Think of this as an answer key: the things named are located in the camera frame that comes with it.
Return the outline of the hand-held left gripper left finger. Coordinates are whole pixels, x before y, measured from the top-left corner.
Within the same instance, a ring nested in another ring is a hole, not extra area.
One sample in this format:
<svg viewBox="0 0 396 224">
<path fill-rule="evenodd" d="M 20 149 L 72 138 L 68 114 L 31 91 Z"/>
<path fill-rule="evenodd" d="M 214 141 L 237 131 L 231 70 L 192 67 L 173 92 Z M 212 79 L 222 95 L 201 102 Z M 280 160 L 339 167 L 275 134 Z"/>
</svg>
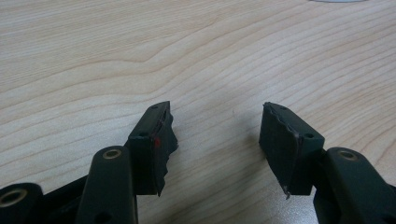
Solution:
<svg viewBox="0 0 396 224">
<path fill-rule="evenodd" d="M 129 134 L 125 146 L 132 152 L 134 191 L 137 195 L 161 195 L 167 162 L 177 150 L 169 101 L 150 106 Z"/>
</svg>

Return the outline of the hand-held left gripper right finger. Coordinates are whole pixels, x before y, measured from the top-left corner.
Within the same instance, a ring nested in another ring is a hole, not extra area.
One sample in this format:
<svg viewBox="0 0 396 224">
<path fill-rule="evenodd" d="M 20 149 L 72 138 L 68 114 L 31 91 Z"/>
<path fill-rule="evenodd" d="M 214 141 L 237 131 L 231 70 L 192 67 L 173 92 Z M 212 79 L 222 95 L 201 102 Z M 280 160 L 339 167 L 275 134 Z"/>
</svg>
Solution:
<svg viewBox="0 0 396 224">
<path fill-rule="evenodd" d="M 263 105 L 259 145 L 287 196 L 309 195 L 325 138 L 283 105 Z"/>
</svg>

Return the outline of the white round object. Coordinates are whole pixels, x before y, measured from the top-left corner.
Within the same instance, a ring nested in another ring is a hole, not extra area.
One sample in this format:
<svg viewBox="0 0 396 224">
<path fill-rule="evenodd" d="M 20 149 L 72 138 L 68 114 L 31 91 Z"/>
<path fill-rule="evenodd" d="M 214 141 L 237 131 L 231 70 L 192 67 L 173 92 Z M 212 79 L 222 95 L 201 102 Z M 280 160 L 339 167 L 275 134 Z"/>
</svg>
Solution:
<svg viewBox="0 0 396 224">
<path fill-rule="evenodd" d="M 308 0 L 308 1 L 313 1 L 313 2 L 320 2 L 320 3 L 342 3 L 342 4 L 346 4 L 346 3 L 357 3 L 357 2 L 365 2 L 368 0 Z"/>
</svg>

